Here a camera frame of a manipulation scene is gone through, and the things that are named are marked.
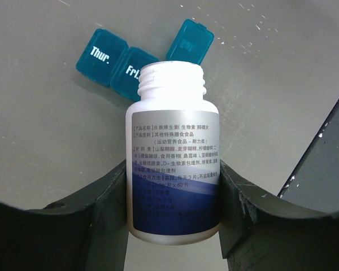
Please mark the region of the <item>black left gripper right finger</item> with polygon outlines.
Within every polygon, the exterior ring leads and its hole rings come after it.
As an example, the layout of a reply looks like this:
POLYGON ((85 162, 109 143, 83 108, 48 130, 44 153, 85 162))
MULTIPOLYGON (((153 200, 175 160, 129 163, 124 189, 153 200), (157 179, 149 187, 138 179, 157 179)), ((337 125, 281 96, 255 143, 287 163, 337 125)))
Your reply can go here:
POLYGON ((229 270, 339 270, 339 211, 272 195, 220 164, 222 257, 229 270))

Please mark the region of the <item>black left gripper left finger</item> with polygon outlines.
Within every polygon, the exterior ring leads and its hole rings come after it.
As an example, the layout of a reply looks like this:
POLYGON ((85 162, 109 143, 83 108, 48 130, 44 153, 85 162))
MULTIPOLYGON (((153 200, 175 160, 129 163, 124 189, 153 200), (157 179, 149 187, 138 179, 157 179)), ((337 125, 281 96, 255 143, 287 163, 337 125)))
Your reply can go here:
POLYGON ((123 270, 125 163, 43 209, 0 202, 0 270, 123 270))

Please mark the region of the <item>teal pill organizer box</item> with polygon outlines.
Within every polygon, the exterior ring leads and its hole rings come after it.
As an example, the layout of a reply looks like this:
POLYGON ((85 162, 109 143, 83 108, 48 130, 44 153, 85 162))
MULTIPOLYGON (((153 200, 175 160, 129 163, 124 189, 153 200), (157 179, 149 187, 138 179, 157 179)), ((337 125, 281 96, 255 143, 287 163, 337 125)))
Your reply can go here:
MULTIPOLYGON (((200 65, 214 34, 204 25, 186 19, 170 46, 166 60, 200 65)), ((126 40, 108 30, 95 30, 76 63, 76 69, 88 79, 113 88, 122 97, 137 102, 140 70, 159 59, 146 51, 130 47, 126 40)))

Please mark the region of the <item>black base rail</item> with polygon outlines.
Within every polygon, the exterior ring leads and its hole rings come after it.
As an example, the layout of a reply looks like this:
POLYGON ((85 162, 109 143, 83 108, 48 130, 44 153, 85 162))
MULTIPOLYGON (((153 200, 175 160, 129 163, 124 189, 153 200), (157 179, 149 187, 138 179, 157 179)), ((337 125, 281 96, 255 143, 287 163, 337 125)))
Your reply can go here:
POLYGON ((339 99, 278 196, 316 211, 339 211, 339 99))

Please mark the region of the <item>white pill bottle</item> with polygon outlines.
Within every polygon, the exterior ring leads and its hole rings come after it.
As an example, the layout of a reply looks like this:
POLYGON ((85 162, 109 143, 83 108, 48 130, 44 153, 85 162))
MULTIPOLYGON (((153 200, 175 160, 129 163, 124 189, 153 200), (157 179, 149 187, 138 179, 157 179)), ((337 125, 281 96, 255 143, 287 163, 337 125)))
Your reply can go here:
POLYGON ((141 69, 125 136, 128 227, 143 241, 191 244, 219 229, 219 110, 203 76, 182 61, 141 69))

